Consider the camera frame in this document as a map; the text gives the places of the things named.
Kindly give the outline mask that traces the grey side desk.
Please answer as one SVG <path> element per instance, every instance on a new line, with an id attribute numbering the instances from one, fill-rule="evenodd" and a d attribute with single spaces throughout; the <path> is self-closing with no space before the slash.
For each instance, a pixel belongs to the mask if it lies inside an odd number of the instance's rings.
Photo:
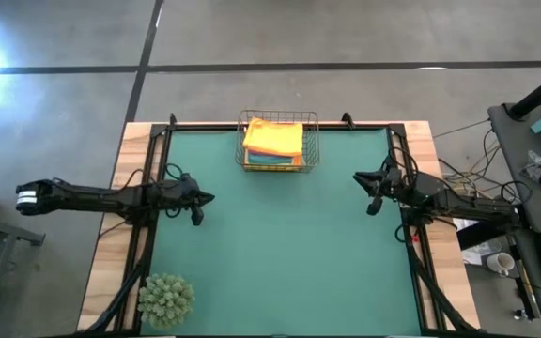
<path id="1" fill-rule="evenodd" d="M 541 185 L 521 174 L 530 151 L 541 156 L 541 133 L 531 131 L 531 125 L 541 118 L 541 107 L 522 121 L 510 118 L 501 105 L 490 107 L 487 113 L 511 177 L 518 182 L 518 192 L 524 200 L 524 228 L 515 232 L 514 238 L 541 313 Z"/>

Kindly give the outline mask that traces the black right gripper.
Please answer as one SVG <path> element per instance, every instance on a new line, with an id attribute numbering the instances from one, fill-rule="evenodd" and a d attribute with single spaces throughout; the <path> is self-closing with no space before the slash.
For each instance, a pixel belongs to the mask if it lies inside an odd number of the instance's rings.
<path id="1" fill-rule="evenodd" d="M 356 172 L 353 178 L 369 197 L 378 200 L 389 198 L 399 203 L 412 201 L 414 174 L 402 171 L 397 164 L 385 161 L 380 170 L 374 172 Z"/>

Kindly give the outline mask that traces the white mug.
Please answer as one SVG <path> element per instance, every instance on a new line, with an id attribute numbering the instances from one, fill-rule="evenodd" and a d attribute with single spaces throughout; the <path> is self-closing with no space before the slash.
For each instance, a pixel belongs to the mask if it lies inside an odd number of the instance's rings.
<path id="1" fill-rule="evenodd" d="M 490 270 L 502 276 L 508 276 L 515 267 L 515 259 L 509 253 L 492 254 L 487 258 L 486 263 Z"/>

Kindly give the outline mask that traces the white paper sheet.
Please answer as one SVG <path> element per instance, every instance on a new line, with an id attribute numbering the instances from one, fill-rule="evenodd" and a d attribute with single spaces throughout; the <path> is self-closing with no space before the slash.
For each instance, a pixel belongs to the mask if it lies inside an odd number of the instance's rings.
<path id="1" fill-rule="evenodd" d="M 463 262 L 467 265 L 482 265 L 482 257 L 490 255 L 491 248 L 487 242 L 462 251 Z"/>

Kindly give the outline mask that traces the green artificial plant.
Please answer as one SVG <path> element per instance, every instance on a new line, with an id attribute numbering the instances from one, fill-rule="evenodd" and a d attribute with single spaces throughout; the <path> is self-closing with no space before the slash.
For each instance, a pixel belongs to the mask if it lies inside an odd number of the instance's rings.
<path id="1" fill-rule="evenodd" d="M 139 289 L 137 310 L 142 323 L 166 330 L 184 322 L 194 300 L 192 285 L 181 276 L 154 274 Z"/>

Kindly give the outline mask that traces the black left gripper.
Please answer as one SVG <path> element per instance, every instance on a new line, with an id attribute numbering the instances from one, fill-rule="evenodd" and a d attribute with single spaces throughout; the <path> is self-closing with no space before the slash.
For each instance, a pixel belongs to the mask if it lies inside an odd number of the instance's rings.
<path id="1" fill-rule="evenodd" d="M 196 181 L 188 173 L 181 174 L 178 179 L 162 180 L 160 189 L 162 210 L 200 210 L 215 198 L 213 194 L 199 190 Z"/>

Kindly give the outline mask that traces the green table mat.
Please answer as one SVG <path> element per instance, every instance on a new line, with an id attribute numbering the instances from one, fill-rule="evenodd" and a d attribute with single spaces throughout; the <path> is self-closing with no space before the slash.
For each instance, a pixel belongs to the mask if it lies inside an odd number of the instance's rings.
<path id="1" fill-rule="evenodd" d="M 246 172 L 232 131 L 172 135 L 169 159 L 213 195 L 204 220 L 161 216 L 151 271 L 183 277 L 192 311 L 176 335 L 416 335 L 397 204 L 378 214 L 354 174 L 380 167 L 386 133 L 321 131 L 311 172 Z"/>

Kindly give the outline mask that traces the teal microfiber towel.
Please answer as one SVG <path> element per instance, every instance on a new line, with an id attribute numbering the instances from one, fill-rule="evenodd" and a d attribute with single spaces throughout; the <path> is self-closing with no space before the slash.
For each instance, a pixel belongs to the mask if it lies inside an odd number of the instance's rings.
<path id="1" fill-rule="evenodd" d="M 262 165 L 291 165 L 293 163 L 293 158 L 264 154 L 249 154 L 248 162 Z"/>

